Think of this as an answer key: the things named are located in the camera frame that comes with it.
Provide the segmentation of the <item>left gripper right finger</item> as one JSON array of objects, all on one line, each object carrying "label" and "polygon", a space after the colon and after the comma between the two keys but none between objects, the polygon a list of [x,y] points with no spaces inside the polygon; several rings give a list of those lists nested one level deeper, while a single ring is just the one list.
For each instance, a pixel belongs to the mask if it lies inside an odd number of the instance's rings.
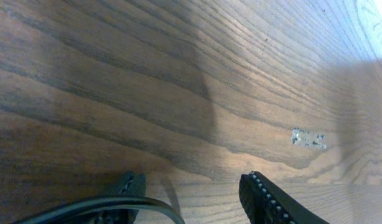
[{"label": "left gripper right finger", "polygon": [[251,224],[328,224],[257,171],[240,177],[239,198]]}]

